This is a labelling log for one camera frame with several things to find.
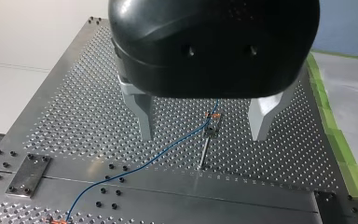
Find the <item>metal pin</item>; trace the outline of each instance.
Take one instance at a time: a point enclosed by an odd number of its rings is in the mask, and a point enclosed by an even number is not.
[[[211,137],[207,137],[205,144],[204,144],[204,148],[202,150],[202,155],[201,155],[201,160],[200,160],[200,164],[199,164],[199,170],[203,168],[204,163],[205,163],[205,158],[206,158],[206,152],[208,151],[208,147],[209,144],[211,143]]]

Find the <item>mounting hole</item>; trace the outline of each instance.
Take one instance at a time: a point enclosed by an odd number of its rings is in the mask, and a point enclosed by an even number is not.
[[[194,56],[195,51],[194,51],[194,48],[193,48],[191,45],[186,44],[186,45],[183,45],[183,46],[182,46],[182,53],[183,53],[183,55],[185,55],[186,57],[191,58],[191,57]]]

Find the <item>blue cable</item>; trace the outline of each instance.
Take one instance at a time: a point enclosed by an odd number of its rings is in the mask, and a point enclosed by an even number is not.
[[[213,108],[213,111],[212,111],[212,114],[214,114],[214,112],[216,111],[216,108],[219,104],[219,100],[217,99],[216,100],[216,104],[214,105],[214,108]],[[187,135],[185,135],[184,137],[181,137],[179,138],[178,140],[176,140],[175,142],[173,142],[172,144],[170,144],[168,147],[166,147],[164,150],[162,150],[161,152],[159,152],[159,154],[153,158],[151,161],[148,161],[147,163],[145,163],[143,166],[141,167],[138,167],[136,168],[135,170],[132,170],[132,171],[128,171],[124,174],[121,174],[121,175],[116,175],[116,176],[113,176],[109,179],[105,179],[105,180],[102,180],[102,181],[99,181],[99,182],[96,182],[90,186],[88,186],[86,189],[84,189],[78,196],[77,198],[75,199],[74,203],[72,204],[71,206],[71,209],[69,209],[69,212],[68,212],[68,215],[66,216],[66,220],[65,221],[68,221],[69,218],[71,217],[71,213],[72,213],[72,210],[74,209],[75,205],[77,204],[77,201],[79,201],[79,199],[81,198],[81,196],[83,196],[84,193],[86,193],[89,189],[92,189],[93,187],[97,186],[97,185],[100,185],[100,184],[103,184],[105,182],[108,182],[108,181],[111,181],[111,180],[114,180],[114,179],[117,179],[117,178],[120,178],[124,175],[129,175],[129,174],[132,174],[132,173],[135,173],[139,170],[142,170],[144,169],[147,165],[149,165],[150,163],[152,163],[153,161],[155,161],[156,159],[158,159],[162,154],[164,154],[165,152],[167,152],[170,148],[176,146],[177,144],[179,144],[180,142],[183,142],[185,141],[187,138],[189,138],[190,136],[198,133],[199,131],[201,131],[206,125],[209,124],[209,121],[211,120],[211,118],[207,118],[207,120],[205,121],[204,124],[202,124],[199,128],[195,129],[193,132],[191,133],[188,133]]]

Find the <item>perforated metal table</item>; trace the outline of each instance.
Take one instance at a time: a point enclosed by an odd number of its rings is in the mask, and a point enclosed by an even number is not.
[[[86,22],[1,142],[0,222],[65,218],[76,195],[90,183],[121,174],[124,165],[133,170],[145,164],[199,127],[212,109],[214,100],[155,98],[154,140],[142,141],[137,118],[122,101],[110,38],[108,21]],[[72,220],[318,223],[312,192],[332,191],[340,198],[347,191],[308,74],[291,105],[275,118],[266,141],[252,141],[248,106],[246,99],[220,100],[217,112],[225,116],[205,170],[197,169],[204,141],[198,134],[124,182],[91,189],[76,205]],[[49,155],[51,162],[31,199],[9,197],[5,192],[27,153]]]

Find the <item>white wall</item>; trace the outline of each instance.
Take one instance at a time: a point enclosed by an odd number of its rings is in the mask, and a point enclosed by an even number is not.
[[[107,0],[0,0],[0,133],[6,133],[89,16]]]

